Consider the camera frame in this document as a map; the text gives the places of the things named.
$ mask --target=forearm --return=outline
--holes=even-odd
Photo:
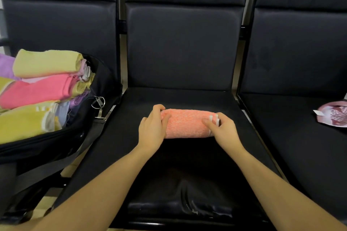
[[[53,210],[34,230],[106,230],[149,158],[136,147]]]
[[[345,225],[247,151],[241,151],[232,158],[278,231],[347,230]]]

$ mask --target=seat cushion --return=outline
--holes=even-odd
[[[336,98],[242,94],[241,99],[272,154],[271,147],[316,203],[346,221],[347,129],[320,124],[313,112]]]
[[[245,148],[278,173],[230,92],[128,88],[55,205],[128,154],[137,145],[142,117],[158,103],[225,113],[234,119]],[[213,137],[164,140],[139,173],[112,227],[139,217],[149,222],[268,223],[241,171]]]

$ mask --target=black chair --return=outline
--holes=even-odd
[[[126,0],[128,81],[55,207],[138,142],[154,104],[224,112],[246,149],[278,173],[231,94],[245,0]],[[241,171],[213,137],[164,140],[135,180],[113,228],[269,226]]]
[[[347,131],[313,110],[347,92],[347,0],[256,0],[238,96],[289,182],[347,221]]]
[[[8,38],[2,40],[1,45],[9,45],[12,56],[21,48],[31,51],[74,50],[90,54],[108,65],[120,82],[116,1],[2,0]],[[61,159],[71,151],[71,148],[45,150],[39,158],[18,161],[17,173],[24,173],[46,162]],[[48,180],[13,197],[4,218],[18,222],[23,215],[28,217],[28,211],[36,206],[49,188],[51,179]]]

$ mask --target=tag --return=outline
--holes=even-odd
[[[315,114],[317,114],[318,116],[325,116],[325,114],[321,111],[317,111],[317,110],[313,110],[315,112]]]

